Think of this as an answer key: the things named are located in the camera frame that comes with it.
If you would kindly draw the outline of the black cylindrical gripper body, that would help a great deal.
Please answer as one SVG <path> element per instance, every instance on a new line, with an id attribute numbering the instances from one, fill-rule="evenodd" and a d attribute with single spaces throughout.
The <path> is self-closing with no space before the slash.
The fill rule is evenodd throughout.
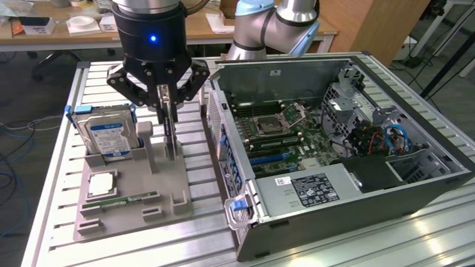
<path id="1" fill-rule="evenodd" d="M 192 59 L 187 51 L 182 3 L 114 3 L 114 17 L 124 50 L 123 71 L 146 83 L 176 85 Z"/>

